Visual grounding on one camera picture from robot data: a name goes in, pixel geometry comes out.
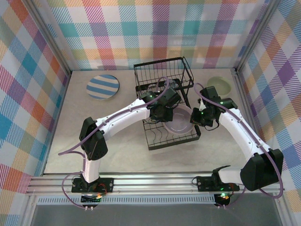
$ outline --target wire basket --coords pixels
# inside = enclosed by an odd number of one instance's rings
[[[144,92],[155,88],[158,79],[165,76],[170,80],[170,86],[181,96],[182,100],[180,101],[180,104],[185,104],[191,108],[187,94],[189,88],[193,87],[193,75],[191,70],[189,73],[187,66],[189,67],[184,57],[134,65],[137,97],[140,97]],[[159,89],[162,91],[165,88],[165,85],[165,81],[160,81]],[[147,119],[143,120],[143,127],[149,150],[187,143],[198,140],[201,136],[201,131],[198,126],[194,126],[190,133],[184,135],[169,133],[165,129],[163,123],[150,123]]]

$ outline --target blue striped plate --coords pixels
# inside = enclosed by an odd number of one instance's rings
[[[108,99],[119,90],[119,81],[112,75],[102,74],[94,77],[87,84],[87,93],[96,99]]]

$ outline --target plaid wall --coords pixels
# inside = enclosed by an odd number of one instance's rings
[[[260,136],[282,150],[283,180],[301,225],[301,0],[282,0],[243,70]]]
[[[0,226],[17,224],[53,135],[67,76],[21,0],[0,1]]]
[[[269,0],[35,0],[74,70],[185,56],[233,67]]]

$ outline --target black wire dish rack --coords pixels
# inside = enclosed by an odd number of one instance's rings
[[[188,62],[184,57],[170,58],[165,60],[152,61],[134,65],[136,94],[141,94],[148,90],[154,91],[157,81],[165,76],[181,96],[179,104],[185,104],[191,108],[187,94],[189,88],[193,87],[193,75],[188,71]],[[166,82],[159,82],[159,89],[165,88]],[[201,131],[198,126],[194,126],[190,133],[184,135],[174,135],[169,133],[162,122],[152,123],[149,119],[143,120],[146,141],[149,150],[156,150],[173,145],[183,144],[190,141],[199,140]]]

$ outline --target bowl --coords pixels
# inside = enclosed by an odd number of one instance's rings
[[[164,122],[164,128],[175,135],[183,135],[189,133],[193,129],[193,124],[190,123],[192,110],[186,105],[178,105],[173,110],[173,120]]]
[[[214,86],[218,95],[224,99],[230,94],[232,87],[230,81],[223,77],[212,77],[207,82],[207,87]]]

